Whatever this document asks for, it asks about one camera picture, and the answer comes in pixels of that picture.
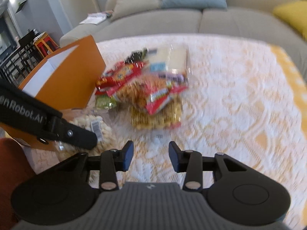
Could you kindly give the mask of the green snack packet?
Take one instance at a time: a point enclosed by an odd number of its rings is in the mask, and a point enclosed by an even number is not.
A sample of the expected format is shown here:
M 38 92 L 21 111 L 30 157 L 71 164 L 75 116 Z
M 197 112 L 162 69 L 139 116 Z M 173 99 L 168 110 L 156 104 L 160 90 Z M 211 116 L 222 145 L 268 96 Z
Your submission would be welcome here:
M 110 110 L 117 107 L 116 101 L 107 95 L 97 95 L 95 99 L 95 107 L 98 109 Z

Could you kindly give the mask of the black snack packet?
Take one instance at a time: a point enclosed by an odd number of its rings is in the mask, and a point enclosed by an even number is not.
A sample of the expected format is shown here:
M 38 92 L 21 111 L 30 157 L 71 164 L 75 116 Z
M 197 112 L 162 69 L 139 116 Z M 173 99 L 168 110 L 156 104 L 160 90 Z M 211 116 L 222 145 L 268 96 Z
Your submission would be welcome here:
M 142 62 L 147 56 L 148 49 L 143 48 L 142 50 L 133 51 L 125 60 L 125 64 Z

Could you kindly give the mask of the grey sofa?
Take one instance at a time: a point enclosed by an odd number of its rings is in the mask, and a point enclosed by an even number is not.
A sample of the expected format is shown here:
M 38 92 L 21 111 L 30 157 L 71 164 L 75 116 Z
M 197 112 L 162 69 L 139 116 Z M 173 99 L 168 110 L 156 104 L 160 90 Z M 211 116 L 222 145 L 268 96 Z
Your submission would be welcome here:
M 107 19 L 98 24 L 80 24 L 61 37 L 67 46 L 86 36 L 95 42 L 154 34 L 200 33 L 255 39 L 281 46 L 306 78 L 306 41 L 273 15 L 281 4 L 297 0 L 226 0 L 227 9 L 157 9 Z

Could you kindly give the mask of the wall shelf with plant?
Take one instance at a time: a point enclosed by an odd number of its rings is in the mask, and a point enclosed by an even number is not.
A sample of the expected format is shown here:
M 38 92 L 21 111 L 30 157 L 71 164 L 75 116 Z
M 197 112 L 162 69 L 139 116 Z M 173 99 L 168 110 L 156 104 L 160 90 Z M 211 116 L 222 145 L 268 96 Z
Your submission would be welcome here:
M 21 10 L 23 10 L 23 7 L 26 5 L 27 2 L 28 2 L 28 0 L 25 0 L 25 1 L 22 1 L 22 2 L 18 3 L 18 8 L 16 10 L 16 14 L 18 12 L 20 12 Z

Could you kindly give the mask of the black dining chair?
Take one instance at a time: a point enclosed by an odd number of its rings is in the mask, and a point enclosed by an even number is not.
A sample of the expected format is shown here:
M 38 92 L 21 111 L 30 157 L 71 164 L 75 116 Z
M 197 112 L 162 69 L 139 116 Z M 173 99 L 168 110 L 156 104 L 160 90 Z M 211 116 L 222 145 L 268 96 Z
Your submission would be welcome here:
M 19 86 L 38 65 L 42 60 L 41 54 L 34 46 L 34 38 L 38 35 L 35 29 L 28 31 L 18 41 L 19 47 L 1 60 L 1 80 Z

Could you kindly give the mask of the orange cardboard box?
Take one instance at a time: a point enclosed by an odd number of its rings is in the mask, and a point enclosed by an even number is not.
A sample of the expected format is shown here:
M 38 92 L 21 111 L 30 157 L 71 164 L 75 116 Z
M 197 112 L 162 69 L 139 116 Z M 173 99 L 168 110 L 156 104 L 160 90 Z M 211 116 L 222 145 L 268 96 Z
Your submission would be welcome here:
M 87 36 L 44 58 L 16 87 L 61 113 L 85 108 L 105 67 L 95 40 Z M 1 127 L 25 146 L 48 151 L 53 148 L 55 140 L 41 139 L 2 123 Z

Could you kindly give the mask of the clear bag of crackers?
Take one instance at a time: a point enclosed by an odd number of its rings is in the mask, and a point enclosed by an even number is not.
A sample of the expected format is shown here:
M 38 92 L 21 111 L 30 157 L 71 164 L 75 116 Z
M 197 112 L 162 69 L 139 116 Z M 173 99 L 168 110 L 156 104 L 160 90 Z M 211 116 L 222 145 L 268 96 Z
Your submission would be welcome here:
M 148 49 L 144 61 L 151 73 L 186 78 L 190 72 L 189 48 L 185 45 L 164 45 Z

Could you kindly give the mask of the yellow cushion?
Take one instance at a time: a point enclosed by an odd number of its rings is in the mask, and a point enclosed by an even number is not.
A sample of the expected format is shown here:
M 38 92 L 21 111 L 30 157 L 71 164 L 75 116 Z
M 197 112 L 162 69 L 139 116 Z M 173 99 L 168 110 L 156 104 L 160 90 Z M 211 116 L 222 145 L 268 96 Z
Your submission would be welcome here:
M 306 41 L 306 0 L 297 0 L 279 5 L 273 9 L 273 15 L 297 31 Z

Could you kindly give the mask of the white lace tablecloth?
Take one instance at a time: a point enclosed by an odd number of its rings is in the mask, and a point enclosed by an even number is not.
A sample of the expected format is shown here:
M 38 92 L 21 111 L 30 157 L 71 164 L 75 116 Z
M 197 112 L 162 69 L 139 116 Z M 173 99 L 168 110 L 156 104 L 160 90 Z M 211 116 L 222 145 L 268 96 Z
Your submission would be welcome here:
M 152 35 L 97 44 L 108 69 L 132 51 L 164 45 L 189 48 L 191 81 L 182 96 L 181 126 L 160 132 L 139 131 L 130 111 L 118 113 L 112 131 L 118 144 L 134 142 L 134 157 L 125 182 L 176 182 L 168 144 L 205 156 L 222 152 L 281 183 L 290 193 L 285 223 L 306 226 L 306 136 L 301 112 L 283 69 L 260 41 L 217 35 Z

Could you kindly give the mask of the clear tub of nuts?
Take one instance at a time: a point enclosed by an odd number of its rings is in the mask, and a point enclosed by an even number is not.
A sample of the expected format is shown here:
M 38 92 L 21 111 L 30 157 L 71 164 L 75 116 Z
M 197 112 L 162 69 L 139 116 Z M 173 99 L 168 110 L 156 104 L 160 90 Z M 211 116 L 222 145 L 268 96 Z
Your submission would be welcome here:
M 86 152 L 89 156 L 99 156 L 103 151 L 116 147 L 116 137 L 111 129 L 109 113 L 94 108 L 63 110 L 64 119 L 69 123 L 92 131 L 98 138 L 92 150 L 79 148 L 64 142 L 55 143 L 55 153 L 59 161 L 63 161 L 76 153 Z

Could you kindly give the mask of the red snack bag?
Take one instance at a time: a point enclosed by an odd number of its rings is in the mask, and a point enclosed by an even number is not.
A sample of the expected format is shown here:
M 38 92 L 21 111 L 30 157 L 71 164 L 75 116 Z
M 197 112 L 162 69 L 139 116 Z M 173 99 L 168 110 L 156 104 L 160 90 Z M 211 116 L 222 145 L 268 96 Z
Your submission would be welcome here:
M 107 94 L 111 97 L 122 86 L 130 80 L 139 76 L 147 62 L 137 61 L 132 63 L 118 62 L 114 69 L 109 70 L 105 75 L 96 81 L 96 89 L 99 94 Z

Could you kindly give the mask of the yellow pasta snack bag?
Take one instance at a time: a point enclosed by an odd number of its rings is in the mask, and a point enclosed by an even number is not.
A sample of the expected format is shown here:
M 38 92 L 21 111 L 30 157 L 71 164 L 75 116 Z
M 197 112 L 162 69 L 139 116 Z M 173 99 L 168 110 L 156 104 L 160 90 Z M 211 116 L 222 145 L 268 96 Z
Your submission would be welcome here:
M 175 97 L 160 112 L 149 115 L 131 107 L 131 125 L 137 130 L 162 130 L 181 125 L 182 100 Z

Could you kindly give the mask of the open magazine on sofa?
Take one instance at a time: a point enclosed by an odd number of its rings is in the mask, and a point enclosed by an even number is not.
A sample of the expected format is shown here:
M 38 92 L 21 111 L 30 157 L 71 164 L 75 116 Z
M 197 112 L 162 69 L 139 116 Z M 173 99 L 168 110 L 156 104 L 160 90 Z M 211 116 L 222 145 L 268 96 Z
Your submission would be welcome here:
M 112 10 L 104 11 L 104 12 L 97 12 L 93 14 L 88 14 L 87 17 L 82 20 L 79 24 L 93 24 L 98 25 L 108 18 L 110 18 L 113 14 Z

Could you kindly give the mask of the orange stick snack bag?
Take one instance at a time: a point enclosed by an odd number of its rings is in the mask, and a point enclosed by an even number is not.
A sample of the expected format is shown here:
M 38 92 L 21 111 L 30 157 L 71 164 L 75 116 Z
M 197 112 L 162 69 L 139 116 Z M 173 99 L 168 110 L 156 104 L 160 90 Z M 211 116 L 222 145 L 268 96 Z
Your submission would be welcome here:
M 180 84 L 155 75 L 142 74 L 113 90 L 110 96 L 143 113 L 154 115 L 187 88 L 186 83 Z

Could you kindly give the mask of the yellow checkered tablecloth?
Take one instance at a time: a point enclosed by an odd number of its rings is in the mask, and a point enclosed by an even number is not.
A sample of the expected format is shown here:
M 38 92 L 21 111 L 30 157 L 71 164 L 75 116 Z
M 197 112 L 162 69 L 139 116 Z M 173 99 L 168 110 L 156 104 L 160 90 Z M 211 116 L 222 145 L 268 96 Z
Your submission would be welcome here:
M 283 69 L 286 80 L 292 88 L 294 102 L 301 112 L 301 129 L 306 136 L 306 84 L 296 65 L 283 48 L 271 45 L 271 51 L 276 56 L 277 62 Z

